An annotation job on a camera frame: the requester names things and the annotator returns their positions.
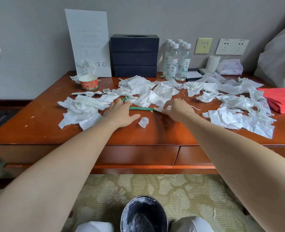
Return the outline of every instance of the white note paper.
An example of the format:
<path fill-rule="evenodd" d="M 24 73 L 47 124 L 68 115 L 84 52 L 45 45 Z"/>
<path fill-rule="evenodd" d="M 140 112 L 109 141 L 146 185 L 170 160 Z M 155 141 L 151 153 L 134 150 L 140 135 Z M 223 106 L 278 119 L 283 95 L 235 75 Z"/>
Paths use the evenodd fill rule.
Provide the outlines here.
<path fill-rule="evenodd" d="M 77 74 L 85 68 L 83 60 L 92 60 L 98 77 L 111 77 L 107 14 L 103 11 L 65 9 Z"/>

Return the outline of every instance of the right arm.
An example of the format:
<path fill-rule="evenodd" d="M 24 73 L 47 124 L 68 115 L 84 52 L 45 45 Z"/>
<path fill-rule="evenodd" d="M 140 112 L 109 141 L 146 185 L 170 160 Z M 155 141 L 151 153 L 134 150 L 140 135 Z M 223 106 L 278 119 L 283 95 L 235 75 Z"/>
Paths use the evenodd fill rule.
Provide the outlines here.
<path fill-rule="evenodd" d="M 285 231 L 285 158 L 270 149 L 210 123 L 183 100 L 163 110 L 182 122 L 265 231 Z"/>

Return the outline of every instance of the tabletop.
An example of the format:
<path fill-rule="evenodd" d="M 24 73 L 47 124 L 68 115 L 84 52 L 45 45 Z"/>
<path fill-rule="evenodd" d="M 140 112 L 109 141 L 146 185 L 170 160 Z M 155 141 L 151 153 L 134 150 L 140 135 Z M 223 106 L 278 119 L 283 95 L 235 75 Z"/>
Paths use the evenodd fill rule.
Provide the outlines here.
<path fill-rule="evenodd" d="M 67 97 L 75 98 L 71 93 L 83 92 L 81 85 L 76 84 L 69 76 L 76 75 L 75 71 L 70 71 L 61 77 L 52 86 L 46 89 L 42 94 L 24 107 L 11 120 L 0 127 L 0 144 L 16 144 L 16 145 L 61 145 L 73 136 L 82 132 L 79 125 L 68 125 L 60 129 L 58 124 L 63 119 L 63 113 L 66 109 L 58 105 L 58 101 L 64 101 Z M 155 78 L 147 78 L 150 81 L 164 81 L 165 78 L 160 77 L 160 73 Z M 258 78 L 251 77 L 252 80 L 264 83 Z M 119 79 L 99 78 L 98 90 L 117 89 Z M 202 116 L 203 112 L 208 110 L 216 110 L 222 103 L 218 99 L 214 99 L 210 103 L 203 103 L 196 99 L 198 95 L 193 97 L 187 96 L 187 91 L 181 89 L 180 93 L 173 98 L 182 98 L 187 103 L 195 106 L 201 111 L 195 111 Z M 159 112 L 130 110 L 129 114 L 141 114 L 141 117 L 149 118 L 149 124 L 144 129 L 138 124 L 139 120 L 134 121 L 127 127 L 117 129 L 109 139 L 107 145 L 179 145 L 179 146 L 197 146 L 198 143 L 188 131 L 188 129 L 179 122 L 173 121 L 170 117 Z M 231 130 L 249 139 L 252 139 L 262 145 L 285 146 L 285 114 L 273 112 L 273 117 L 277 121 L 273 123 L 275 126 L 274 136 L 272 139 L 265 138 L 246 129 Z"/>

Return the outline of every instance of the white curtain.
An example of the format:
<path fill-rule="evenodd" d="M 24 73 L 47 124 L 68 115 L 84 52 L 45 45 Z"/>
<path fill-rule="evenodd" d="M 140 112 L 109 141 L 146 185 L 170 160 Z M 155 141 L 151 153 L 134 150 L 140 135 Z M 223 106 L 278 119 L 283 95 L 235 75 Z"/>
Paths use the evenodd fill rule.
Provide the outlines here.
<path fill-rule="evenodd" d="M 277 87 L 285 87 L 285 29 L 266 45 L 254 75 Z"/>

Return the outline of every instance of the carpet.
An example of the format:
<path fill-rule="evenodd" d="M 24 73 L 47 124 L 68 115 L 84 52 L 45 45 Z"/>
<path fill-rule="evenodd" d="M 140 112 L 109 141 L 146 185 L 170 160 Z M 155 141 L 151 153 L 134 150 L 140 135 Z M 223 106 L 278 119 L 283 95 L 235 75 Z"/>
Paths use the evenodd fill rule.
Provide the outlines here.
<path fill-rule="evenodd" d="M 125 205 L 138 195 L 156 198 L 170 220 L 196 215 L 209 222 L 215 232 L 264 231 L 242 213 L 238 199 L 219 175 L 94 174 L 86 180 L 73 217 L 67 219 L 62 232 L 75 231 L 88 221 L 111 222 L 118 232 Z"/>

